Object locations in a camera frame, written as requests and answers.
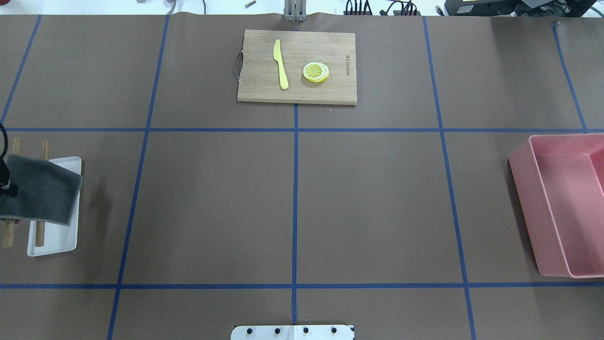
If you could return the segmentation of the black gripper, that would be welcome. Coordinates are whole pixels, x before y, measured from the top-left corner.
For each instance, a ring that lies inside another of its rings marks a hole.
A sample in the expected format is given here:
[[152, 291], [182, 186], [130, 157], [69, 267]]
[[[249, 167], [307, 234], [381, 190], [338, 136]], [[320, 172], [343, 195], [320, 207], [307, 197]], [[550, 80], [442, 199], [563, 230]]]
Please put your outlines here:
[[0, 160], [0, 188], [9, 191], [11, 188], [9, 168], [4, 159]]

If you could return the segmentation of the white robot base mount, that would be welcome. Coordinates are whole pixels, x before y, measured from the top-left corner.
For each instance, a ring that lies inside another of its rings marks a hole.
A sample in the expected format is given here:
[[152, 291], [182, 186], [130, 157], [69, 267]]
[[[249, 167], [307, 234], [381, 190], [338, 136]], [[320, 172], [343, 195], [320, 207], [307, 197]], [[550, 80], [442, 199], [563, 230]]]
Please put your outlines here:
[[241, 325], [231, 340], [355, 340], [353, 325]]

